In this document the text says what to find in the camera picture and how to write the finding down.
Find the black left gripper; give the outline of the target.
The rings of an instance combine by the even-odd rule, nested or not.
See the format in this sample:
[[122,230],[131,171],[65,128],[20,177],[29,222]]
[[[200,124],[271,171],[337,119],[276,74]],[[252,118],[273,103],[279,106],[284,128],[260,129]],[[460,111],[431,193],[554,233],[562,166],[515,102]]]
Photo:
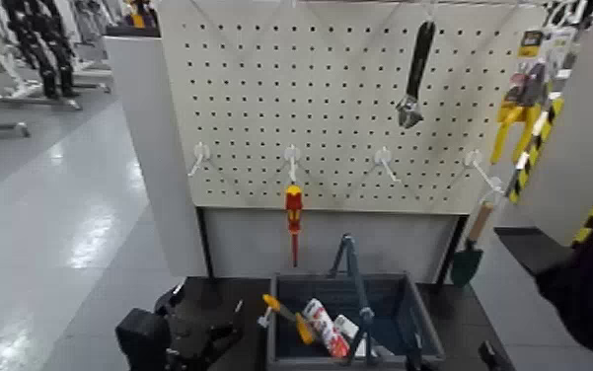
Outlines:
[[208,370],[244,335],[245,304],[241,299],[223,321],[187,321],[175,313],[184,300],[184,283],[168,289],[154,306],[154,313],[168,322],[171,344],[167,347],[166,370]]

